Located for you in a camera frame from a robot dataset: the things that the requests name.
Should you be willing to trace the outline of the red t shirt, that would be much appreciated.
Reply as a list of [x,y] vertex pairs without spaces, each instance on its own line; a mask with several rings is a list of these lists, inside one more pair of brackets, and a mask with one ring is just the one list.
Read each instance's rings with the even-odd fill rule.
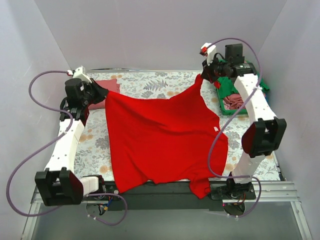
[[198,75],[186,90],[169,99],[137,99],[110,92],[105,100],[110,159],[120,193],[147,181],[189,180],[199,199],[209,193],[209,178],[221,175],[228,138],[220,119],[203,97]]

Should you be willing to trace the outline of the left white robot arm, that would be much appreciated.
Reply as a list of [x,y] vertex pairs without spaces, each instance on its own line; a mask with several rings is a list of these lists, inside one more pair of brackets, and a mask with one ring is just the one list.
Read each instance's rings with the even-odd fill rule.
[[76,151],[89,116],[89,106],[105,100],[108,89],[86,75],[75,76],[65,82],[66,97],[61,101],[59,133],[45,169],[35,174],[35,183],[46,206],[78,205],[91,195],[95,200],[106,196],[101,175],[81,178],[74,173]]

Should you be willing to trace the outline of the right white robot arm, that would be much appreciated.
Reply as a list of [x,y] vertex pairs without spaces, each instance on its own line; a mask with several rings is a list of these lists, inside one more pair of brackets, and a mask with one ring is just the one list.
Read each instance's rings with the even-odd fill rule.
[[217,52],[213,43],[205,43],[200,54],[205,57],[201,76],[210,83],[220,77],[230,79],[243,100],[241,108],[246,109],[250,120],[241,138],[243,152],[237,166],[225,177],[225,183],[210,187],[211,197],[255,199],[252,184],[255,171],[266,156],[279,148],[287,122],[270,108],[260,86],[262,75],[251,62],[245,61],[241,43],[226,45],[224,55]]

